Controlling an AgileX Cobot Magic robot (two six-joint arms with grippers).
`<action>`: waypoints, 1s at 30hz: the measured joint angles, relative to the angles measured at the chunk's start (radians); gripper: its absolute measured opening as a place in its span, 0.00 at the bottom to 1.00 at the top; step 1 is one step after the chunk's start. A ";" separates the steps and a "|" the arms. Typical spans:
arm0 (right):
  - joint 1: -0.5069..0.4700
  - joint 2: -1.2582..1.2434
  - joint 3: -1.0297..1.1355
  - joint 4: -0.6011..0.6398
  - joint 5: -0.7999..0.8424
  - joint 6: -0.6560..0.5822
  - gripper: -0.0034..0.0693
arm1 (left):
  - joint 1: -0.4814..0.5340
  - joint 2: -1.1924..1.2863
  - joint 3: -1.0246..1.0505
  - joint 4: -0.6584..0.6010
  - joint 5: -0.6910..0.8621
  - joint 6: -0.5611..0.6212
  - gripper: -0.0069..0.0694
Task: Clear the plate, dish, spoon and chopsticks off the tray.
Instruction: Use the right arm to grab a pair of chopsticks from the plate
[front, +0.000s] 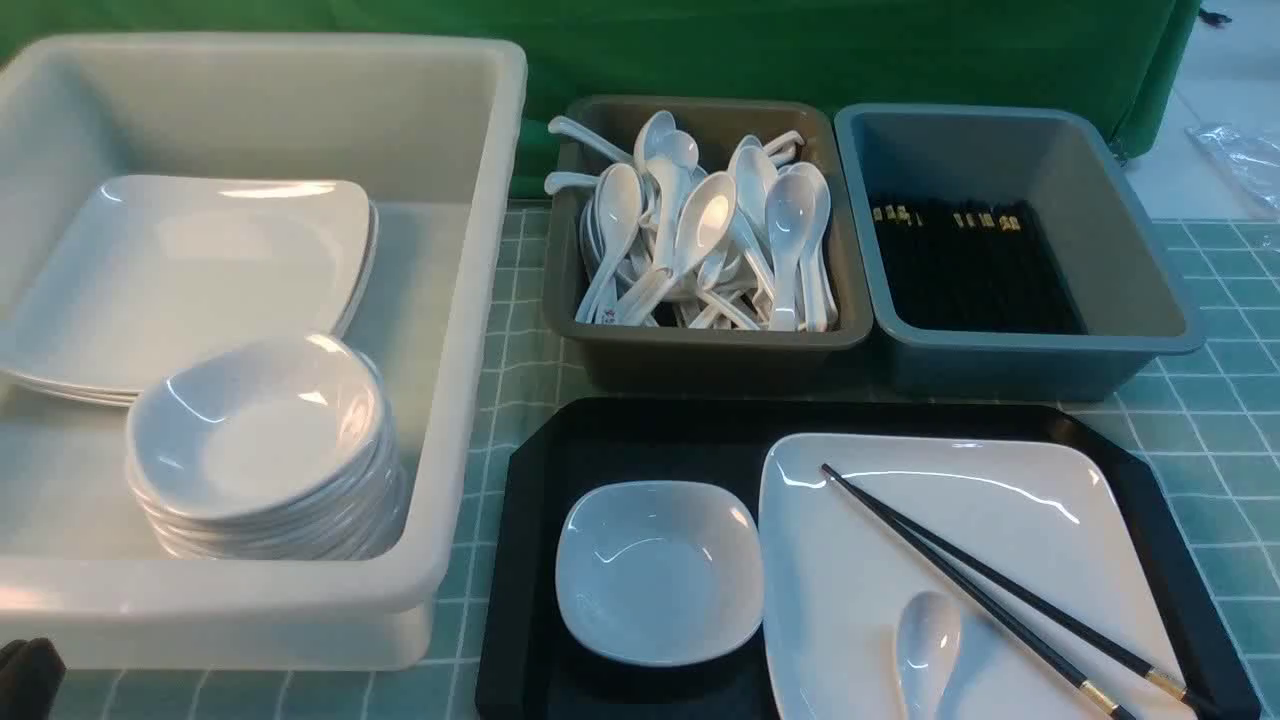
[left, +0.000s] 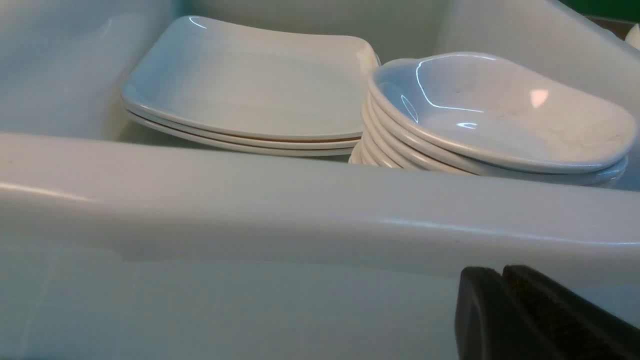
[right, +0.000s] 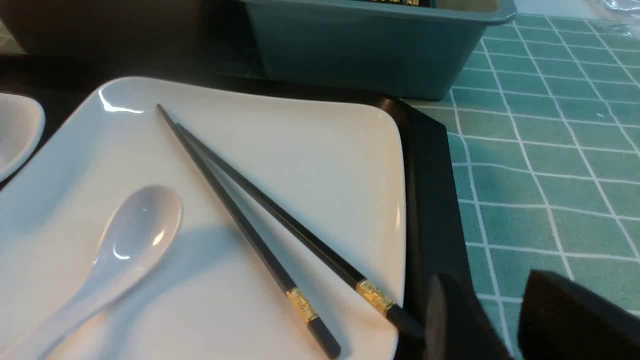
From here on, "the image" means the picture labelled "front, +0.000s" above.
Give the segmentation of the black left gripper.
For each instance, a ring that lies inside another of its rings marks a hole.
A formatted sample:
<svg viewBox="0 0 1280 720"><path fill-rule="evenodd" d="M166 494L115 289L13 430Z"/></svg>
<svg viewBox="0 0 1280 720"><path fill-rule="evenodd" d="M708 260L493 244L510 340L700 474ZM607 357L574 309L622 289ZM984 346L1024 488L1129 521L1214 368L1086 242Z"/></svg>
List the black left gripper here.
<svg viewBox="0 0 1280 720"><path fill-rule="evenodd" d="M1 719L49 719L67 666L49 638L1 648Z"/></svg>

